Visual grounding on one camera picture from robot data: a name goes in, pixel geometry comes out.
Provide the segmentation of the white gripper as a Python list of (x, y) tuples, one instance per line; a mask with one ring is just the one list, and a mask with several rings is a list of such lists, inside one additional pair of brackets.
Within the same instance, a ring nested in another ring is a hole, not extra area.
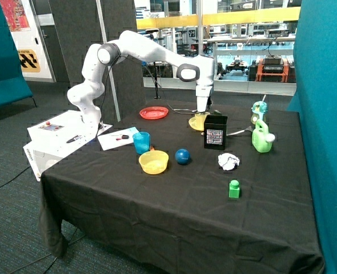
[(196, 86), (196, 107), (198, 112), (206, 112), (212, 104), (213, 86)]

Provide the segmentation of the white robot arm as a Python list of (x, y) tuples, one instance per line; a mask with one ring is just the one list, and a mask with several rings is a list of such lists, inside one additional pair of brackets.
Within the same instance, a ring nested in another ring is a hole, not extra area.
[(147, 63), (166, 62), (176, 67), (176, 75), (181, 81), (196, 82), (196, 110), (206, 112), (210, 108), (215, 72), (213, 58), (202, 55), (183, 57), (138, 33), (126, 30), (116, 40), (89, 47), (82, 66), (85, 80), (67, 92), (70, 103), (81, 112), (84, 130), (96, 132), (99, 128), (101, 109), (93, 100), (105, 91), (105, 68), (112, 67), (128, 56)]

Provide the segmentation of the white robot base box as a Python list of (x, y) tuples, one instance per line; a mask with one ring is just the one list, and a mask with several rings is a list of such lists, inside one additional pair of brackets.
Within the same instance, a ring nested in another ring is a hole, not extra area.
[[(37, 181), (48, 168), (69, 156), (97, 135), (111, 128), (101, 124), (99, 129), (88, 128), (79, 111), (68, 110), (27, 129), (31, 142), (23, 146), (25, 155)], [(80, 140), (67, 144), (76, 135)]]

